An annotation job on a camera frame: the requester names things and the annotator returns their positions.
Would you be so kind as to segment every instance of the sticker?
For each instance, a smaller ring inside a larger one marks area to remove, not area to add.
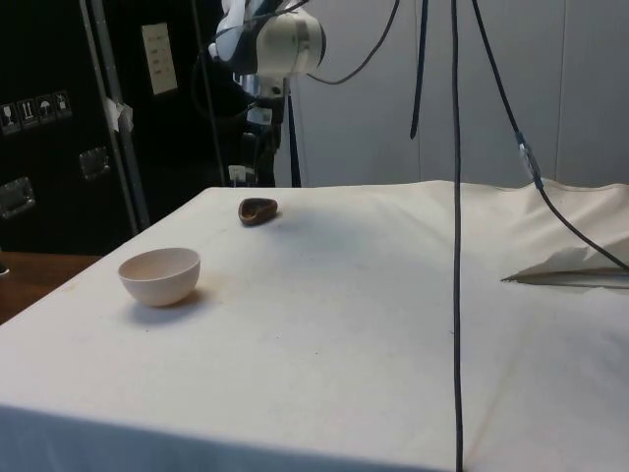
[[[22,100],[18,102],[18,111],[20,112],[20,121],[24,129],[32,128],[39,124],[37,118],[37,108],[35,107],[35,100],[29,98],[28,100]]]
[[[15,103],[0,105],[0,129],[4,136],[21,131],[22,125]]]
[[[42,95],[35,99],[35,105],[37,105],[37,115],[39,115],[39,122],[50,123],[57,119],[55,114],[55,107],[52,103],[52,96]]]
[[[168,25],[144,25],[142,36],[153,95],[176,89],[177,75],[173,65]]]
[[[52,101],[57,118],[69,118],[72,116],[72,108],[70,108],[70,100],[66,91],[55,91],[52,94]]]

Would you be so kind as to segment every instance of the warning symbol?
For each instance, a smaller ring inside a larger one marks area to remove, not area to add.
[[[0,125],[2,134],[5,136],[17,133],[22,129],[15,103],[0,105]]]
[[[20,112],[22,126],[24,126],[25,129],[39,124],[39,120],[37,119],[37,109],[35,108],[35,102],[32,98],[19,101],[18,110]]]
[[[68,100],[68,93],[66,91],[55,91],[52,94],[52,101],[54,102],[58,118],[68,118],[72,116],[72,109],[70,108],[70,101]]]
[[[39,115],[39,121],[41,124],[50,123],[51,121],[55,121],[57,119],[57,116],[55,115],[55,108],[52,104],[52,96],[39,96],[35,103],[37,105],[37,114]]]

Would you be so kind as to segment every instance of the brown object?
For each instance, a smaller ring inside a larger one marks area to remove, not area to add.
[[[9,269],[0,275],[0,325],[63,285],[100,257],[2,253]]]
[[[277,202],[272,199],[244,199],[238,208],[238,216],[245,226],[259,226],[277,214]]]

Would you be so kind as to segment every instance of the wire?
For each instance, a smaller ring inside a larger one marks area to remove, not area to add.
[[[363,69],[367,67],[367,65],[370,63],[375,53],[382,46],[382,44],[384,44],[386,37],[389,35],[389,32],[391,31],[391,27],[393,26],[393,21],[395,20],[395,17],[397,16],[397,11],[399,8],[400,8],[400,0],[395,0],[395,3],[393,4],[393,8],[391,10],[391,15],[389,16],[389,20],[388,22],[386,22],[386,27],[384,28],[384,32],[380,36],[380,39],[378,40],[377,44],[373,47],[373,49],[367,55],[363,63],[360,66],[358,66],[358,68],[356,68],[354,71],[349,73],[347,76],[341,79],[338,79],[336,81],[322,79],[321,77],[317,77],[313,74],[308,74],[308,77],[310,77],[311,79],[317,82],[320,82],[322,84],[327,84],[329,86],[340,86],[341,84],[345,84],[349,80],[353,79],[357,74],[359,74]]]
[[[500,78],[500,72],[498,71],[498,67],[497,67],[497,65],[495,63],[495,59],[493,57],[493,53],[491,52],[491,46],[490,46],[489,40],[487,38],[485,25],[483,23],[483,16],[481,15],[481,9],[479,8],[478,0],[472,0],[472,5],[474,7],[474,13],[476,15],[476,21],[477,21],[477,23],[479,25],[479,30],[481,31],[481,36],[483,37],[483,44],[485,45],[485,51],[486,51],[487,57],[489,59],[489,63],[491,65],[491,70],[493,71],[493,77],[495,78],[495,82],[498,85],[498,90],[500,92],[500,97],[502,98],[502,104],[504,105],[504,109],[507,112],[507,115],[509,117],[509,121],[511,122],[511,127],[513,128],[513,131],[516,134],[516,137],[517,137],[516,139],[518,140],[518,144],[519,145],[525,145],[525,147],[527,147],[528,145],[526,145],[526,142],[524,141],[522,133],[520,133],[520,129],[518,128],[518,124],[517,124],[517,122],[515,120],[515,117],[513,115],[513,111],[511,110],[511,105],[509,104],[509,99],[507,98],[507,95],[506,95],[506,93],[504,91],[504,86],[502,84],[502,79]],[[552,204],[552,202],[550,201],[550,198],[548,197],[547,193],[545,192],[545,189],[543,188],[542,176],[539,175],[539,172],[536,171],[535,168],[533,170],[534,170],[534,172],[533,172],[533,180],[535,182],[536,188],[540,192],[540,195],[542,196],[544,202],[548,206],[548,209],[550,209],[550,211],[552,211],[552,213],[557,217],[557,219],[559,221],[561,221],[566,226],[566,228],[568,228],[570,231],[572,231],[572,233],[575,236],[577,236],[579,239],[581,239],[584,243],[586,243],[591,248],[595,249],[599,254],[601,254],[602,256],[605,256],[608,260],[612,261],[615,265],[619,266],[620,268],[629,271],[629,265],[628,264],[624,263],[623,261],[618,259],[616,256],[611,254],[609,251],[607,251],[606,249],[602,248],[597,243],[592,241],[590,238],[585,236],[581,231],[579,231],[577,228],[575,228],[574,225],[572,223],[570,223],[570,221],[568,221],[561,214],[561,212],[556,208],[556,206]]]
[[[620,259],[618,259],[615,255],[613,255],[612,253],[610,253],[608,250],[602,248],[601,246],[599,246],[597,243],[595,243],[594,241],[592,241],[590,238],[586,237],[581,231],[579,231],[577,228],[575,228],[572,223],[570,221],[568,221],[563,214],[561,214],[559,212],[559,210],[555,207],[555,205],[552,204],[552,202],[550,201],[550,198],[548,197],[548,195],[546,194],[546,190],[543,187],[538,187],[538,190],[540,191],[540,195],[542,196],[543,200],[546,202],[546,204],[548,205],[548,208],[550,208],[550,211],[553,212],[553,214],[557,217],[557,219],[559,219],[559,221],[561,221],[570,231],[572,231],[579,239],[581,239],[583,242],[585,242],[588,246],[596,249],[599,253],[601,253],[603,256],[605,256],[606,258],[608,258],[610,261],[612,261],[613,263],[615,263],[617,266],[619,266],[620,268],[623,268],[625,270],[629,270],[629,265],[627,265],[626,263],[624,263],[623,261],[621,261]]]
[[[424,63],[426,62],[426,33],[429,20],[429,0],[422,2],[422,22],[420,26],[420,47],[417,58],[417,80],[415,82],[415,100],[413,105],[413,118],[411,121],[411,139],[417,135],[420,124],[420,107],[422,105],[422,88],[424,86]]]
[[[269,20],[271,18],[275,18],[275,17],[279,17],[281,15],[284,15],[286,13],[291,13],[295,10],[297,10],[298,8],[303,7],[304,5],[306,5],[308,2],[310,2],[311,0],[301,0],[300,2],[296,3],[295,5],[285,8],[283,10],[278,10],[276,12],[273,13],[266,13],[264,15],[259,15],[256,17],[251,17],[248,20],[244,20],[243,23],[241,25],[237,25],[235,27],[231,27],[231,28],[227,28],[227,29],[223,29],[221,31],[219,31],[214,38],[212,39],[212,41],[208,44],[208,46],[214,42],[217,38],[219,38],[220,36],[222,36],[223,34],[225,34],[226,32],[229,32],[231,30],[237,30],[238,28],[245,28],[249,25],[253,25],[254,23],[257,22],[261,22],[262,20]]]
[[[461,116],[459,110],[459,20],[457,0],[452,16],[452,111],[454,117],[454,408],[456,471],[463,472],[463,400],[461,391]]]
[[[254,106],[256,106],[257,103],[255,101],[252,101],[251,103],[249,103],[247,105],[247,108],[245,108],[244,110],[236,113],[235,115],[231,115],[231,116],[213,116],[213,117],[210,116],[208,111],[205,108],[203,108],[203,106],[200,104],[199,95],[197,93],[198,82],[199,82],[199,74],[200,74],[200,57],[198,56],[197,60],[195,61],[195,65],[193,66],[192,83],[191,83],[191,87],[190,87],[190,95],[191,95],[191,100],[192,100],[193,106],[195,107],[195,110],[204,119],[206,119],[206,120],[215,119],[218,126],[232,125],[232,124],[238,123],[240,120],[242,120],[244,117],[246,117],[247,113]]]
[[[496,85],[498,86],[498,91],[500,92],[500,98],[502,98],[504,109],[507,112],[507,116],[509,117],[511,128],[513,128],[513,132],[515,134],[518,134],[520,133],[520,129],[518,128],[518,124],[515,121],[515,116],[513,116],[513,111],[511,110],[509,99],[507,98],[507,94],[504,91],[504,85],[502,84],[500,73],[498,72],[498,66],[495,63],[495,58],[493,57],[493,52],[491,51],[491,45],[489,44],[489,39],[487,38],[485,24],[483,23],[483,17],[481,16],[481,9],[479,8],[479,2],[477,2],[477,0],[472,0],[472,6],[474,7],[474,15],[476,16],[476,22],[479,24],[479,29],[481,30],[481,36],[483,37],[483,44],[485,45],[487,58],[489,59],[491,70],[493,71],[493,77],[495,78]]]
[[[216,129],[216,121],[214,119],[214,105],[212,103],[212,95],[211,90],[209,88],[209,77],[207,76],[207,58],[205,57],[205,52],[203,50],[203,41],[200,35],[200,21],[199,21],[199,11],[197,10],[197,0],[190,0],[193,17],[195,20],[195,33],[197,37],[197,47],[200,52],[200,65],[201,65],[201,73],[203,76],[203,88],[205,89],[205,99],[207,100],[207,111],[209,113],[209,128],[212,134],[212,142],[214,144],[214,153],[216,155],[216,162],[218,164],[218,171],[220,172],[220,183],[221,186],[225,187],[225,166],[223,164],[223,158],[220,153],[220,144],[218,142],[218,130]]]

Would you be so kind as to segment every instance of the white label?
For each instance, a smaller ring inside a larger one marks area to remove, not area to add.
[[[165,23],[144,25],[142,27],[142,36],[153,94],[158,95],[165,91],[176,89],[177,76],[175,75],[173,55],[170,50],[168,25]]]

